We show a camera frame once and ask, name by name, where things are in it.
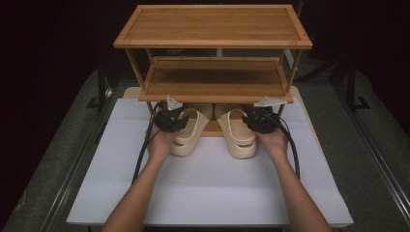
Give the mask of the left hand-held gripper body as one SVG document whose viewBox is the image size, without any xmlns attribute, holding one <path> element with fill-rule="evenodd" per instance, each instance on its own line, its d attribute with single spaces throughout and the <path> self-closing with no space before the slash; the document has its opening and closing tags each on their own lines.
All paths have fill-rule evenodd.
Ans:
<svg viewBox="0 0 410 232">
<path fill-rule="evenodd" d="M 185 116 L 180 117 L 183 106 L 181 102 L 167 95 L 166 100 L 160 102 L 161 110 L 155 116 L 155 125 L 164 132 L 176 132 L 184 129 L 186 125 L 181 123 L 181 119 Z"/>
</svg>

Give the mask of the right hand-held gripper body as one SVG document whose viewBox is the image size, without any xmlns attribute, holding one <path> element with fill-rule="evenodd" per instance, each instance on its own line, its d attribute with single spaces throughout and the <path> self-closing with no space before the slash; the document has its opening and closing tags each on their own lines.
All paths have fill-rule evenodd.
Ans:
<svg viewBox="0 0 410 232">
<path fill-rule="evenodd" d="M 255 102 L 253 104 L 254 110 L 244 115 L 254 121 L 254 126 L 248 128 L 261 133 L 270 133 L 277 129 L 282 130 L 281 118 L 274 112 L 274 107 L 283 106 L 284 104 L 286 104 L 286 100 L 275 100 L 268 97 Z"/>
</svg>

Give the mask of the cream clog shoe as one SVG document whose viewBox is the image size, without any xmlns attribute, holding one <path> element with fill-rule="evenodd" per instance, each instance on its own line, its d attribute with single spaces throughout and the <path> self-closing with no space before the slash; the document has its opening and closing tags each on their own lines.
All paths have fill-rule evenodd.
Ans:
<svg viewBox="0 0 410 232">
<path fill-rule="evenodd" d="M 245 110 L 237 103 L 216 103 L 214 114 L 231 155 L 236 159 L 253 157 L 256 151 L 255 134 L 243 122 Z"/>
<path fill-rule="evenodd" d="M 192 153 L 205 127 L 213 116 L 211 103 L 188 103 L 179 118 L 188 118 L 186 126 L 180 130 L 171 146 L 171 154 L 187 156 Z"/>
</svg>

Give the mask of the wooden three-tier shoe rack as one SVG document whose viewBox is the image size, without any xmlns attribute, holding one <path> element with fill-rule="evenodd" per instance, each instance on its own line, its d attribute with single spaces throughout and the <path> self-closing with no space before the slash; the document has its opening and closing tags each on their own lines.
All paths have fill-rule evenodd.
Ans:
<svg viewBox="0 0 410 232">
<path fill-rule="evenodd" d="M 135 76 L 146 103 L 171 97 L 177 102 L 234 102 L 272 106 L 281 113 L 294 101 L 291 87 L 298 68 L 283 66 L 289 50 L 312 43 L 290 5 L 140 5 L 118 35 L 126 51 L 160 48 L 266 49 L 274 57 L 171 57 L 150 55 L 146 74 Z"/>
</svg>

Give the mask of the person's right hand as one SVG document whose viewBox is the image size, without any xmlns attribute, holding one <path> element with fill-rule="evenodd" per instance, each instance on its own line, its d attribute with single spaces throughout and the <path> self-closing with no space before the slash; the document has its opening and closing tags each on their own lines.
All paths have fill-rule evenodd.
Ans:
<svg viewBox="0 0 410 232">
<path fill-rule="evenodd" d="M 287 157 L 288 139 L 281 130 L 274 130 L 270 133 L 257 132 L 256 135 L 272 160 Z"/>
</svg>

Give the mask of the person's left hand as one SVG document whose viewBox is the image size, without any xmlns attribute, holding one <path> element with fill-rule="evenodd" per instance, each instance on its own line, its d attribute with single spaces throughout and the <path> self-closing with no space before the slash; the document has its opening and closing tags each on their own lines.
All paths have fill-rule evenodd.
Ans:
<svg viewBox="0 0 410 232">
<path fill-rule="evenodd" d="M 164 160 L 170 154 L 171 146 L 175 140 L 176 132 L 164 132 L 157 126 L 153 126 L 148 145 L 149 158 L 154 160 Z"/>
</svg>

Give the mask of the white table mat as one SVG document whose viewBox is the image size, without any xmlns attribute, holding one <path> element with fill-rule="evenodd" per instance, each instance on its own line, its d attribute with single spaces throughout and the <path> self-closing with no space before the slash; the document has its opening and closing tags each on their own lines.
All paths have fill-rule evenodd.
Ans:
<svg viewBox="0 0 410 232">
<path fill-rule="evenodd" d="M 301 181 L 333 227 L 353 219 L 312 130 L 305 106 L 284 108 L 284 121 L 297 150 Z M 146 159 L 139 152 L 149 122 L 146 105 L 118 100 L 73 203 L 70 224 L 105 223 Z M 235 159 L 222 137 L 202 137 L 186 157 L 169 156 L 161 168 L 147 213 L 148 225 L 282 226 L 288 218 L 278 175 L 263 148 L 250 159 Z"/>
</svg>

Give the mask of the black metal stand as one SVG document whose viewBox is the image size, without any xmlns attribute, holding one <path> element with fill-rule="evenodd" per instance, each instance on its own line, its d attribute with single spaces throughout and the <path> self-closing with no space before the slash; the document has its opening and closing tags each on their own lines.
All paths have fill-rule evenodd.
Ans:
<svg viewBox="0 0 410 232">
<path fill-rule="evenodd" d="M 355 112 L 358 109 L 369 109 L 369 104 L 364 97 L 357 97 L 356 90 L 356 68 L 352 59 L 341 56 L 337 59 L 332 81 L 335 85 L 346 83 L 345 100 L 348 107 Z"/>
<path fill-rule="evenodd" d="M 106 104 L 107 91 L 109 89 L 108 80 L 106 79 L 106 63 L 100 63 L 97 68 L 98 94 L 89 100 L 87 107 L 95 108 L 101 112 Z"/>
</svg>

